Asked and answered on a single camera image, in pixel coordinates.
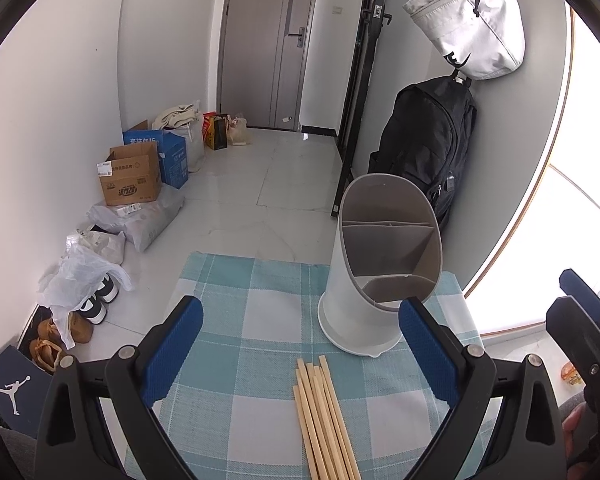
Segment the person's right hand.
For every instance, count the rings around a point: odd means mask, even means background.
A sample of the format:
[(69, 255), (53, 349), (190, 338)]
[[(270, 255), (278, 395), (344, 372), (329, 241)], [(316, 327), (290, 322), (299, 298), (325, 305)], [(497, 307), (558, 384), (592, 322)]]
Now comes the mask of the person's right hand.
[(573, 434), (580, 424), (583, 413), (586, 410), (586, 403), (578, 404), (562, 421), (562, 435), (564, 436), (566, 457), (569, 458), (573, 453), (574, 439)]

